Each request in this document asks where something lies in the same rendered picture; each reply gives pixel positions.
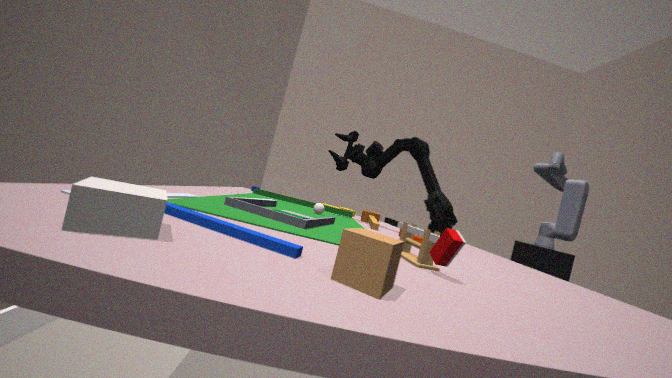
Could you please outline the blue long bar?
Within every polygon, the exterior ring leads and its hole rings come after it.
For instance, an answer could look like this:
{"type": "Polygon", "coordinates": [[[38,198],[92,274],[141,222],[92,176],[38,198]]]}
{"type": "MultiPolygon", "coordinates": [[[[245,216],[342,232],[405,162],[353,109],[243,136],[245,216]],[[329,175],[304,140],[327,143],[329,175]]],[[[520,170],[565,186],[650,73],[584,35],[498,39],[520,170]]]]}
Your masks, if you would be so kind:
{"type": "Polygon", "coordinates": [[[211,231],[259,246],[260,248],[293,259],[301,257],[303,246],[277,239],[168,202],[166,203],[165,208],[166,214],[203,226],[211,231]]]}

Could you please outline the wooden mallet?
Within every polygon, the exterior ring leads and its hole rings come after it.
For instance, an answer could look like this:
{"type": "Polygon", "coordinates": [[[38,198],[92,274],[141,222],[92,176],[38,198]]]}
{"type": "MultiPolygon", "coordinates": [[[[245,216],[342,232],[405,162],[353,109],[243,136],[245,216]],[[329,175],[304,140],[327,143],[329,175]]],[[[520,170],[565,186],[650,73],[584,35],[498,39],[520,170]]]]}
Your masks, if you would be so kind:
{"type": "Polygon", "coordinates": [[[362,216],[361,216],[361,221],[369,223],[371,229],[377,230],[379,229],[379,219],[380,219],[380,214],[363,210],[362,216]]]}

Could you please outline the white golf ball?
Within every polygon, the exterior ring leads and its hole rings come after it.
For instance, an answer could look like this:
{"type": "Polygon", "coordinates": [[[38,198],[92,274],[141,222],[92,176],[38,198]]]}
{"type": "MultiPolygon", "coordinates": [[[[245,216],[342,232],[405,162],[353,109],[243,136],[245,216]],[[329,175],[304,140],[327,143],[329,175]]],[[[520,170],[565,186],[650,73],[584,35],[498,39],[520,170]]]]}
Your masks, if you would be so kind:
{"type": "Polygon", "coordinates": [[[317,204],[314,205],[313,210],[316,214],[322,214],[324,212],[325,208],[324,208],[323,204],[317,203],[317,204]]]}

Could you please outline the tan wooden block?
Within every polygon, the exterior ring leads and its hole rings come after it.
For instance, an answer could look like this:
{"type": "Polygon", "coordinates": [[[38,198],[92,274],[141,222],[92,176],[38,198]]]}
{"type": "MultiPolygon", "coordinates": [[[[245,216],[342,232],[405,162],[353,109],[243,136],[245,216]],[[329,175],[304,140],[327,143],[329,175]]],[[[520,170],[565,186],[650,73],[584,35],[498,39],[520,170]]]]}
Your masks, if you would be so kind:
{"type": "Polygon", "coordinates": [[[395,283],[404,244],[362,228],[343,229],[331,279],[380,300],[395,283]]]}

